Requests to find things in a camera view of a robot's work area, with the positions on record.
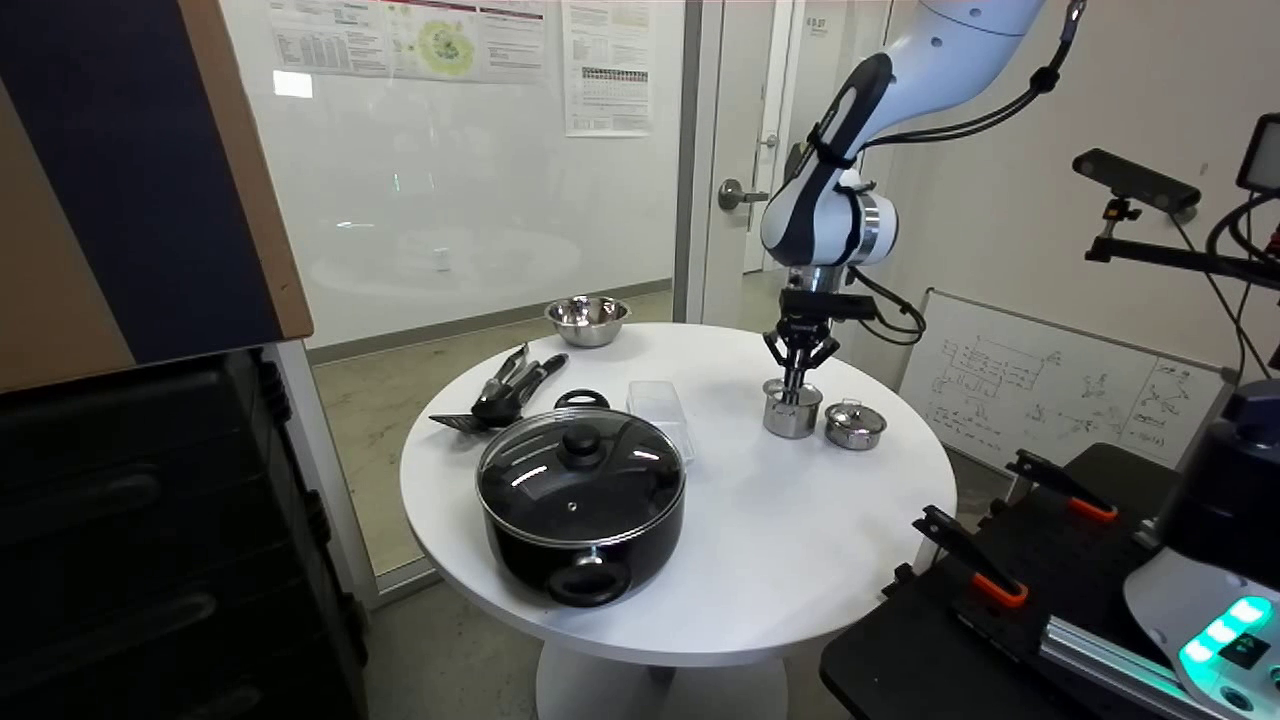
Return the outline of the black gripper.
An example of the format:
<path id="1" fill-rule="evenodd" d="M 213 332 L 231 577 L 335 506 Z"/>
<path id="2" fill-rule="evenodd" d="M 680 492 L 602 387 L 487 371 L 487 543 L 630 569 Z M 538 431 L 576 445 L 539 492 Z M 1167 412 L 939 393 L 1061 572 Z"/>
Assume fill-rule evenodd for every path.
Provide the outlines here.
<path id="1" fill-rule="evenodd" d="M 793 274 L 781 287 L 781 317 L 764 332 L 764 348 L 787 381 L 805 381 L 842 348 L 831 335 L 842 321 L 876 321 L 876 298 L 851 297 L 837 278 Z"/>

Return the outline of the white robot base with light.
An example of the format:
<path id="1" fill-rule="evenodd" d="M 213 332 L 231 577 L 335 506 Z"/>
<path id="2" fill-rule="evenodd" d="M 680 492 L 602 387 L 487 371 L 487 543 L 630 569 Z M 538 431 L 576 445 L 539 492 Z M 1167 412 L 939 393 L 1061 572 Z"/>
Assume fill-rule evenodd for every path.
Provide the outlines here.
<path id="1" fill-rule="evenodd" d="M 1241 384 L 1205 426 L 1124 603 L 1221 720 L 1280 720 L 1277 381 Z"/>

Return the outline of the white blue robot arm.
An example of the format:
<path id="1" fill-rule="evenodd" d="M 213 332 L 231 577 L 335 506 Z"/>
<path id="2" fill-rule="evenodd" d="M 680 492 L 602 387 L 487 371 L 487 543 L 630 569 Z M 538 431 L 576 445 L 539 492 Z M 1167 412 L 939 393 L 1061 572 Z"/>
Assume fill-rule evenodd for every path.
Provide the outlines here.
<path id="1" fill-rule="evenodd" d="M 918 0 L 903 31 L 870 51 L 809 126 L 802 171 L 764 202 L 764 251 L 796 270 L 796 282 L 781 293 L 781 325 L 764 335 L 793 387 L 837 352 L 830 325 L 865 317 L 862 297 L 842 297 L 843 270 L 896 245 L 891 202 L 851 179 L 862 154 L 886 144 L 965 139 L 1045 95 L 1082 11 L 1067 11 L 1056 56 L 1017 100 L 961 123 L 922 126 L 922 114 L 981 95 L 1040 8 L 1045 0 Z"/>

